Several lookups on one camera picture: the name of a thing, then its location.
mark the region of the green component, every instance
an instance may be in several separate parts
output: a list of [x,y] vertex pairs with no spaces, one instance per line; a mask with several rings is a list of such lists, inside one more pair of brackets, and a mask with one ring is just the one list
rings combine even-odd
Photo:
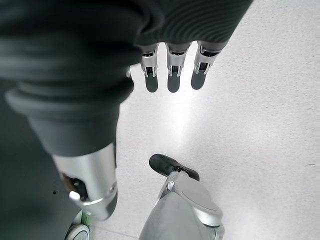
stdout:
[[91,216],[87,212],[82,211],[81,224],[90,227],[91,223],[92,223]]

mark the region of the white floor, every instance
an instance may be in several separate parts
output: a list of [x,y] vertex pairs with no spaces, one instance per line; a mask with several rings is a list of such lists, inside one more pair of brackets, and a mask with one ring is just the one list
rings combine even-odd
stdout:
[[156,93],[140,65],[131,68],[135,89],[117,130],[118,204],[94,240],[139,237],[165,180],[149,167],[154,153],[200,173],[223,210],[225,240],[316,239],[317,9],[316,0],[256,0],[201,90],[190,85],[195,42],[177,93],[167,89],[163,43]]

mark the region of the robotic hand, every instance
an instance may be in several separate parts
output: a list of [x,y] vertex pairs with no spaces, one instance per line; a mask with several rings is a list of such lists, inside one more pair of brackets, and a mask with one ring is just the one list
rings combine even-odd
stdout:
[[6,100],[27,117],[80,208],[105,220],[116,207],[116,127],[120,103],[133,91],[130,65],[141,62],[146,88],[155,92],[158,43],[165,42],[174,93],[198,41],[191,86],[200,89],[251,2],[2,3],[0,78],[17,82]]

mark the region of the black foot sole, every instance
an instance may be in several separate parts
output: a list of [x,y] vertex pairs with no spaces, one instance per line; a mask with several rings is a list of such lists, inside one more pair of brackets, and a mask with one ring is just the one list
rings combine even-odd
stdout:
[[190,178],[197,181],[200,180],[199,174],[195,170],[183,166],[173,158],[162,154],[155,154],[150,157],[149,165],[153,170],[165,177],[168,177],[172,172],[179,172],[182,170],[186,172]]

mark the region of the black fingertip pad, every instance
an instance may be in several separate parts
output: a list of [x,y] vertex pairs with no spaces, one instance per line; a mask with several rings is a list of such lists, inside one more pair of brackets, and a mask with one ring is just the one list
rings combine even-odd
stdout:
[[175,159],[162,154],[155,154],[149,159],[150,167],[157,173],[168,177],[172,172],[184,171],[189,175],[190,178],[200,181],[199,174]]
[[145,86],[150,93],[154,93],[155,91],[157,91],[158,89],[157,76],[152,76],[152,74],[149,74],[148,77],[145,78]]
[[171,93],[175,93],[180,87],[180,77],[176,73],[172,73],[172,76],[168,76],[168,89]]
[[193,72],[191,78],[191,86],[195,90],[199,90],[205,84],[206,75],[204,75],[203,71],[199,71],[198,74]]

